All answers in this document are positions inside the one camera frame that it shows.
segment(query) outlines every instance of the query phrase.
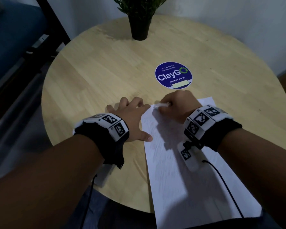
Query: white wall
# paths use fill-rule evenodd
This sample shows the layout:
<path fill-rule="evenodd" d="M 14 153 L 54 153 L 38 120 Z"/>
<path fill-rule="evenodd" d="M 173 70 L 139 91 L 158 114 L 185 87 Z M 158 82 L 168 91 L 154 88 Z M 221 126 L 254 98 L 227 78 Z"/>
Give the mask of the white wall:
<path fill-rule="evenodd" d="M 35 4 L 35 0 L 18 0 Z M 123 17 L 113 0 L 48 0 L 70 38 Z M 245 43 L 274 71 L 286 70 L 286 0 L 168 0 L 157 13 L 205 23 Z"/>

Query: wrist-mounted device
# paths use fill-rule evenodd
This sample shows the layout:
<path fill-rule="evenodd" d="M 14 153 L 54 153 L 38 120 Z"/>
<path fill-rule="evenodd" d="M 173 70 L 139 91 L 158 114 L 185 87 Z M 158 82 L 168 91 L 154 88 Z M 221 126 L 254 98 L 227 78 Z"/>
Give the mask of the wrist-mounted device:
<path fill-rule="evenodd" d="M 105 159 L 104 164 L 124 164 L 123 145 L 129 138 L 127 124 L 112 113 L 100 113 L 83 119 L 75 125 L 73 135 L 84 135 L 96 144 Z"/>
<path fill-rule="evenodd" d="M 204 146 L 217 152 L 218 146 L 225 135 L 242 125 L 235 122 L 225 111 L 212 105 L 196 109 L 184 122 L 184 134 L 189 141 L 178 145 L 178 150 L 187 167 L 195 171 L 198 167 L 193 158 L 194 153 Z"/>

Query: person's left forearm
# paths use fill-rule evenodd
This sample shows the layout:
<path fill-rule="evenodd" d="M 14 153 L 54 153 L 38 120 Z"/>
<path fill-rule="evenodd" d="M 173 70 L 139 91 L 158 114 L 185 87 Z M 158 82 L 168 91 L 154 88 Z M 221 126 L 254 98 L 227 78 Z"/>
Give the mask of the person's left forearm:
<path fill-rule="evenodd" d="M 0 179 L 0 228 L 60 227 L 103 162 L 91 139 L 75 135 L 7 174 Z"/>

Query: table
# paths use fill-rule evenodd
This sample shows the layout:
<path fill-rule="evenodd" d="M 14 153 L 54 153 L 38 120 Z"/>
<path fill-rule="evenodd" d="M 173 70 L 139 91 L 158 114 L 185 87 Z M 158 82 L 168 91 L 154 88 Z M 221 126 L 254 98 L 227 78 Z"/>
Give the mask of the table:
<path fill-rule="evenodd" d="M 286 149 L 286 94 L 271 69 L 235 38 L 216 29 L 155 15 L 148 38 L 131 38 L 128 18 L 86 30 L 53 61 L 44 82 L 42 115 L 53 145 L 72 135 L 74 123 L 135 96 L 154 104 L 169 92 L 155 78 L 167 61 L 187 66 L 197 98 L 212 96 L 251 131 Z M 125 164 L 100 193 L 128 207 L 153 212 L 144 143 L 124 145 Z"/>

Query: hand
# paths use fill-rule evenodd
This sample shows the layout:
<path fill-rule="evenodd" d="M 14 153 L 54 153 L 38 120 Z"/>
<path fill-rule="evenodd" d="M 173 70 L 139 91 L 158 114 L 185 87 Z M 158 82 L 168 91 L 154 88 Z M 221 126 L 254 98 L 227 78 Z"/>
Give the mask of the hand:
<path fill-rule="evenodd" d="M 202 107 L 195 96 L 188 90 L 177 90 L 169 93 L 164 96 L 160 102 L 171 103 L 168 107 L 160 107 L 159 111 L 162 115 L 173 119 L 180 124 L 183 124 L 186 118 L 197 108 Z"/>
<path fill-rule="evenodd" d="M 148 108 L 150 108 L 150 105 L 144 105 L 142 98 L 139 97 L 133 98 L 131 102 L 129 102 L 126 97 L 122 97 L 117 110 L 115 110 L 111 105 L 107 106 L 109 113 L 113 113 L 114 115 L 119 116 L 126 122 L 130 134 L 126 142 L 135 140 L 142 140 L 147 142 L 152 141 L 151 135 L 139 129 L 141 116 L 144 112 L 146 112 Z"/>

